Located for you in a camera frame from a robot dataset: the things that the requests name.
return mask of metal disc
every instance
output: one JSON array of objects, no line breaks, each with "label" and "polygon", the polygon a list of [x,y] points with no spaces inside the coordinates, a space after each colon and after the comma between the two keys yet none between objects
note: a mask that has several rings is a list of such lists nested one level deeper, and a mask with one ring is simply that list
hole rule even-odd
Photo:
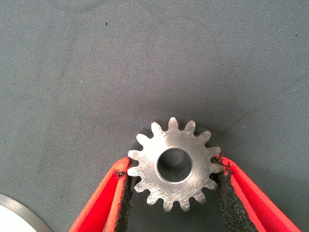
[{"label": "metal disc", "polygon": [[0,231],[51,232],[30,209],[3,194],[0,194]]}]

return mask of machined steel surface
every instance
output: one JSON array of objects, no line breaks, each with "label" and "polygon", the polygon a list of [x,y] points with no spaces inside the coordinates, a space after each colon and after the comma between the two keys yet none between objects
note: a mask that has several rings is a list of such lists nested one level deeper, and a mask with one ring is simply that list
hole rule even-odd
[{"label": "machined steel surface", "polygon": [[5,207],[6,209],[13,212],[16,216],[11,217],[12,223],[20,224],[20,218],[22,218],[28,225],[22,228],[22,231],[37,231],[37,232],[51,232],[49,227],[40,219],[35,213],[33,213],[30,209],[22,205],[21,203],[15,201],[14,199],[0,194],[0,205]]},{"label": "machined steel surface", "polygon": [[[169,129],[163,131],[156,122],[151,124],[153,138],[138,134],[138,142],[143,146],[142,151],[130,150],[128,156],[139,162],[136,167],[128,169],[128,175],[140,176],[141,181],[134,187],[136,192],[146,189],[150,191],[147,203],[155,204],[161,198],[164,200],[164,211],[169,212],[174,201],[178,201],[183,211],[190,208],[189,198],[194,197],[198,202],[206,201],[202,188],[216,189],[217,184],[209,178],[211,173],[222,171],[222,166],[211,163],[211,158],[218,155],[219,147],[206,148],[205,143],[211,133],[205,131],[199,136],[194,135],[195,121],[189,121],[184,130],[179,130],[176,118],[169,120]],[[171,181],[172,178],[164,178],[159,166],[159,159],[163,153],[170,149],[184,151],[189,159],[182,164],[184,170],[191,168],[189,175],[181,181]]]}]

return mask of metal gear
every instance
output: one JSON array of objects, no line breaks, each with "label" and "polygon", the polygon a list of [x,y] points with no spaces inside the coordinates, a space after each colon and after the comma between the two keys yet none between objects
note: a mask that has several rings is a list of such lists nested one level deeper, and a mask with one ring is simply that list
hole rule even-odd
[{"label": "metal gear", "polygon": [[[189,121],[184,130],[179,130],[176,118],[169,120],[169,129],[163,131],[159,124],[153,122],[151,130],[153,138],[138,134],[138,142],[143,146],[142,151],[130,150],[128,156],[139,162],[136,167],[128,169],[129,176],[140,176],[141,181],[134,187],[136,192],[146,189],[150,191],[147,203],[153,205],[161,198],[164,200],[163,208],[169,212],[174,201],[180,203],[183,211],[190,208],[189,198],[194,197],[199,203],[206,201],[202,188],[216,189],[217,184],[209,178],[211,173],[219,173],[222,166],[211,163],[211,158],[218,155],[219,147],[206,148],[205,143],[211,133],[205,131],[199,136],[194,135],[195,121]],[[158,169],[161,155],[169,149],[184,151],[191,160],[190,174],[182,181],[171,182],[162,177]]]}]

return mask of spur gear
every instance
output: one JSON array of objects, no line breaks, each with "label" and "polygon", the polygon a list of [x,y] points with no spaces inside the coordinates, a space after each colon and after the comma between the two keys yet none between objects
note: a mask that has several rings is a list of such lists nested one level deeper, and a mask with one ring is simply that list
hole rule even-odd
[{"label": "spur gear", "polygon": [[[130,176],[140,176],[141,181],[134,187],[136,192],[146,189],[150,191],[147,203],[153,205],[161,198],[163,208],[169,212],[174,201],[178,201],[183,211],[190,208],[189,198],[194,197],[199,203],[206,201],[202,188],[216,189],[217,184],[209,178],[211,173],[219,173],[222,166],[211,163],[211,158],[218,155],[219,147],[206,148],[205,143],[209,140],[211,133],[205,131],[199,136],[194,135],[195,121],[189,121],[184,130],[179,130],[176,118],[169,120],[169,129],[163,131],[156,122],[151,124],[153,138],[138,134],[137,141],[143,146],[142,151],[130,150],[128,156],[137,160],[139,165],[128,169]],[[189,156],[191,171],[189,175],[178,182],[168,181],[162,176],[158,168],[161,155],[170,149],[179,149]]]}]

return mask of center hole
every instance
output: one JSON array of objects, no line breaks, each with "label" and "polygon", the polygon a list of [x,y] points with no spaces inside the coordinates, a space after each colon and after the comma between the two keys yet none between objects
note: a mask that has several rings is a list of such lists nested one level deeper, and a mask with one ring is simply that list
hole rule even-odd
[{"label": "center hole", "polygon": [[158,161],[160,175],[170,182],[180,182],[190,174],[192,163],[181,149],[172,148],[162,153]]}]

